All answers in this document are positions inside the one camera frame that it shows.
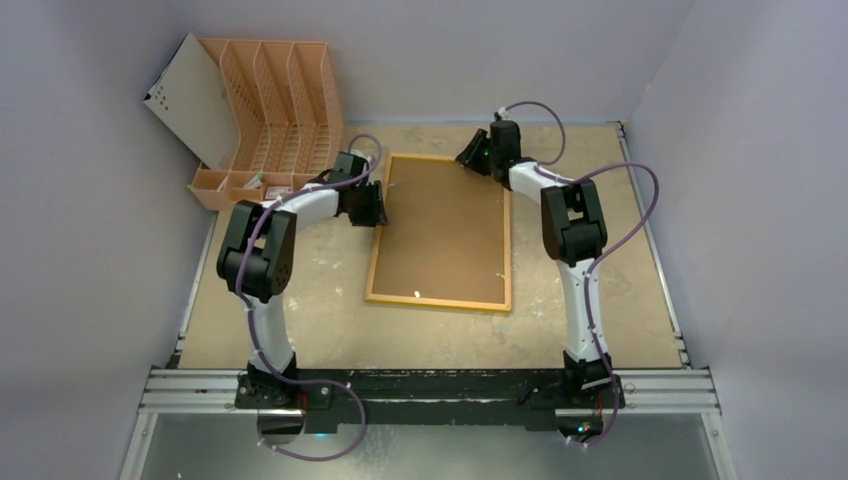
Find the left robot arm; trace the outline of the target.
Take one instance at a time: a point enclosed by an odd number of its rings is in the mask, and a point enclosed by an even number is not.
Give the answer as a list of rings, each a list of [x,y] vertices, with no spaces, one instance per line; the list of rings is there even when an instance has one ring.
[[[245,395],[256,395],[272,408],[297,399],[292,370],[294,349],[288,338],[282,295],[294,267],[298,233],[321,221],[347,215],[354,226],[388,222],[382,185],[370,178],[380,160],[359,151],[341,151],[335,164],[302,188],[274,200],[239,201],[233,208],[218,255],[216,272],[243,304],[251,354]]]

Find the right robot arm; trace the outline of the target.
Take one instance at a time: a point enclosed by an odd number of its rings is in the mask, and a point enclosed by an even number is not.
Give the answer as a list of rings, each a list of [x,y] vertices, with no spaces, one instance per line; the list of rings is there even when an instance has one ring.
[[[477,130],[455,161],[539,206],[543,246],[561,276],[566,307],[564,399],[584,407],[602,392],[618,398],[620,380],[600,315],[597,269],[608,230],[598,188],[588,176],[570,179],[543,169],[522,153],[521,140],[518,123],[498,117]]]

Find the red white small box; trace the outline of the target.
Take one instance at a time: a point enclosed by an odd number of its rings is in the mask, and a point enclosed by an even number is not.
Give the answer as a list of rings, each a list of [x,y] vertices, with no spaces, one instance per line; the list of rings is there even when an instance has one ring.
[[[266,200],[275,200],[278,197],[285,197],[292,192],[290,186],[268,186],[265,190]]]

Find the green white pen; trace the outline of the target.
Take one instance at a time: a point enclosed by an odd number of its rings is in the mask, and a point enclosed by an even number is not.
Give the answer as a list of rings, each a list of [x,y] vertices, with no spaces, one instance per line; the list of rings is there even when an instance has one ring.
[[[261,173],[256,173],[253,177],[251,177],[244,185],[244,189],[260,189],[262,185],[263,175]]]

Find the orange plastic desk organizer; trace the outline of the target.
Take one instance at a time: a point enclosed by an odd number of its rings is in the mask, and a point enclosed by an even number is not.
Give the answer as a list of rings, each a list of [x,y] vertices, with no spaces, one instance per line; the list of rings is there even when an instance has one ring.
[[[239,140],[230,167],[201,166],[189,186],[209,211],[265,201],[268,186],[302,188],[342,148],[345,120],[325,42],[202,38],[218,65]],[[260,189],[243,185],[256,173]]]

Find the white perforated paper sheet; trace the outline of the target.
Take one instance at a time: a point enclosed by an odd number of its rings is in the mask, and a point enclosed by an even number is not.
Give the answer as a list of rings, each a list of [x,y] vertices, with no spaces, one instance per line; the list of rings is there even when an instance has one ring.
[[[183,38],[143,104],[208,168],[231,166],[236,119],[218,65],[193,34]]]

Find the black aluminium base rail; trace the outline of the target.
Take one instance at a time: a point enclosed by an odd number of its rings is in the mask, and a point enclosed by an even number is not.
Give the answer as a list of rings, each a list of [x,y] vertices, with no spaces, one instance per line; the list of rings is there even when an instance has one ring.
[[[144,414],[244,414],[274,427],[334,433],[342,425],[518,426],[528,431],[595,435],[614,416],[720,413],[706,370],[618,371],[620,394],[573,397],[559,370],[304,369],[318,385],[271,393],[240,370],[150,372]]]

